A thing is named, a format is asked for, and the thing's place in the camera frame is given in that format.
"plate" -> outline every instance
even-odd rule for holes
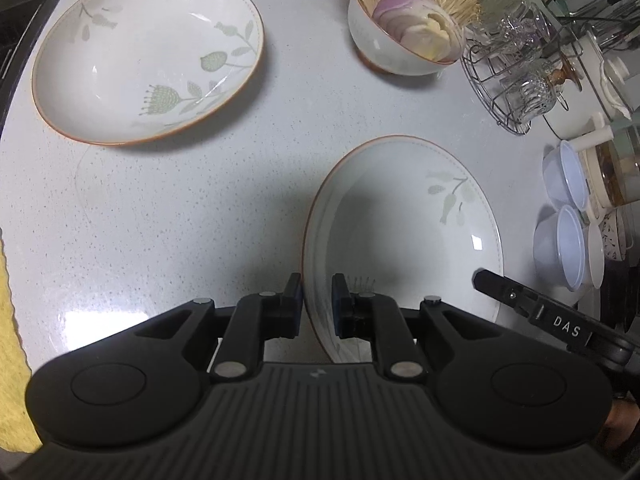
[[[371,359],[367,342],[335,336],[331,277],[352,292],[378,292],[400,307],[426,295],[495,321],[499,303],[476,291],[478,269],[502,274],[498,226],[473,176],[436,144],[417,137],[371,140],[322,183],[303,248],[305,304],[334,362]]]
[[[72,139],[151,140],[228,102],[263,47],[251,0],[78,0],[42,43],[33,99]]]

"yellow cloth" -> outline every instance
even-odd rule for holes
[[[24,389],[31,377],[16,332],[9,275],[0,239],[0,447],[33,452],[40,440],[24,405]]]

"speckled countertop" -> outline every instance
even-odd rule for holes
[[[61,1],[45,33],[74,1]],[[548,208],[542,156],[557,139],[543,121],[526,137],[502,130],[460,65],[439,77],[370,72],[353,51],[348,0],[253,1],[266,53],[247,88],[185,133],[131,148],[73,142],[40,119],[30,85],[38,42],[0,140],[0,228],[32,368],[191,298],[229,305],[280,290],[300,270],[325,175],[388,134],[459,158],[493,209],[505,273],[545,290],[531,244]],[[498,322],[515,317],[501,311]],[[306,316],[301,336],[268,342],[266,358],[325,359]]]

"plate rim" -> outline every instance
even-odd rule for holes
[[[185,124],[181,124],[180,126],[173,128],[167,132],[163,132],[161,134],[157,134],[151,137],[144,137],[143,139],[135,139],[135,140],[125,140],[124,142],[100,142],[100,141],[96,141],[96,140],[87,140],[87,139],[80,139],[78,137],[75,137],[71,134],[68,134],[66,132],[64,132],[63,130],[60,130],[58,127],[54,126],[51,122],[51,120],[47,119],[44,111],[42,110],[42,106],[40,105],[40,102],[38,101],[38,97],[36,95],[36,68],[38,67],[38,64],[40,62],[40,57],[42,56],[42,53],[44,51],[44,47],[47,44],[47,41],[49,41],[50,39],[50,35],[52,34],[52,32],[54,30],[56,30],[59,26],[60,23],[63,22],[63,20],[66,18],[66,16],[68,14],[71,13],[72,10],[77,9],[77,6],[81,4],[81,2],[83,2],[84,0],[76,0],[57,20],[56,23],[53,24],[53,26],[49,29],[49,31],[47,32],[47,35],[44,37],[44,39],[42,40],[42,44],[40,45],[39,49],[38,49],[38,53],[36,54],[36,58],[33,62],[33,67],[31,69],[31,97],[33,98],[33,103],[35,104],[36,110],[38,111],[38,115],[42,118],[42,120],[54,131],[56,131],[57,133],[59,133],[60,135],[62,135],[63,137],[66,137],[67,139],[71,139],[71,140],[75,140],[77,142],[82,142],[83,144],[89,144],[92,146],[133,146],[136,144],[142,144],[144,142],[151,142],[152,140],[158,140],[158,139],[164,139],[165,137],[174,135],[174,134],[178,134],[181,133],[183,130],[190,128],[191,126],[193,126],[194,124],[197,124],[201,121],[203,121],[204,119],[207,119],[208,117],[212,116],[213,114],[215,114],[217,111],[219,111],[220,109],[222,109],[223,107],[226,106],[226,104],[231,101],[231,99],[233,99],[236,95],[238,95],[238,93],[240,93],[244,87],[247,85],[247,83],[252,79],[252,77],[254,76],[254,73],[256,71],[256,69],[260,66],[260,62],[262,60],[262,56],[264,53],[264,22],[262,20],[262,15],[260,14],[260,10],[258,10],[258,7],[255,5],[253,0],[247,0],[250,7],[253,7],[253,10],[255,11],[258,20],[257,21],[257,25],[260,28],[260,32],[261,32],[261,40],[260,43],[258,44],[258,54],[257,57],[255,59],[255,64],[251,69],[251,72],[249,72],[249,75],[247,76],[247,78],[244,80],[244,82],[238,86],[238,88],[236,88],[236,90],[229,95],[226,99],[224,99],[220,106],[218,106],[217,108],[214,108],[212,110],[207,111],[206,113],[202,114],[201,116],[195,117],[193,118],[191,121],[188,121]]]
[[[359,152],[359,151],[363,150],[365,147],[369,146],[370,144],[374,144],[376,142],[382,142],[384,140],[391,140],[391,139],[417,140],[418,142],[423,142],[425,144],[430,144],[431,146],[435,146],[437,149],[442,150],[443,152],[447,153],[447,155],[449,155],[451,158],[453,158],[453,160],[455,160],[462,168],[464,168],[464,170],[469,175],[471,175],[471,177],[474,180],[476,180],[476,178],[473,176],[473,173],[471,173],[467,169],[467,167],[464,164],[462,164],[462,162],[460,162],[459,158],[457,158],[455,155],[453,155],[449,150],[446,150],[445,148],[443,148],[442,146],[440,146],[436,142],[433,142],[432,140],[423,139],[422,137],[411,136],[411,135],[407,135],[407,134],[390,134],[390,135],[386,135],[386,136],[375,137],[373,139],[369,139],[366,142],[363,142],[363,143],[357,145],[355,148],[352,148],[345,155],[343,155],[340,158],[340,160],[338,160],[338,162],[336,162],[336,164],[331,168],[331,171],[329,171],[329,173],[327,173],[325,178],[322,180],[322,184],[320,184],[320,187],[318,188],[318,191],[316,191],[316,195],[314,196],[314,199],[311,202],[311,206],[309,207],[309,211],[308,211],[308,213],[306,215],[305,230],[304,230],[304,234],[303,234],[303,237],[302,237],[302,257],[301,257],[301,263],[300,263],[300,269],[301,269],[300,274],[302,276],[303,291],[305,290],[305,249],[306,249],[306,240],[307,240],[307,236],[308,236],[308,229],[309,229],[309,224],[310,224],[310,221],[311,221],[311,215],[313,214],[313,212],[314,212],[314,210],[316,208],[320,193],[325,188],[326,184],[328,183],[329,179],[333,176],[333,174],[336,171],[338,171],[338,169],[345,163],[347,158],[349,158],[351,155],[355,155],[356,152]],[[498,241],[498,255],[500,256],[500,274],[504,275],[504,253],[502,251],[502,239],[500,238],[500,229],[498,228],[498,222],[495,219],[494,211],[491,209],[491,205],[489,204],[489,200],[487,199],[487,197],[486,197],[486,195],[484,193],[484,190],[482,190],[482,188],[480,187],[479,184],[478,184],[478,187],[480,189],[480,192],[482,193],[482,196],[484,197],[484,200],[486,201],[486,204],[488,205],[489,212],[491,213],[491,216],[494,219],[494,225],[495,225],[497,241]],[[338,361],[335,361],[333,359],[333,357],[329,353],[328,349],[325,348],[324,343],[320,339],[320,336],[318,335],[318,330],[316,330],[316,325],[313,322],[313,319],[311,317],[311,313],[310,313],[310,310],[309,310],[309,306],[308,306],[308,304],[306,302],[306,293],[303,295],[303,297],[304,297],[306,315],[309,318],[309,324],[311,325],[311,329],[314,332],[314,336],[316,336],[316,341],[318,341],[318,344],[320,345],[320,348],[322,349],[324,354],[329,358],[329,360],[332,363],[338,362]],[[495,320],[497,319],[499,310],[500,309],[498,307],[492,322],[495,322]]]

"cut onion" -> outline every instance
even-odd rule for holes
[[[462,56],[464,34],[433,0],[380,0],[372,19],[402,46],[430,61]]]

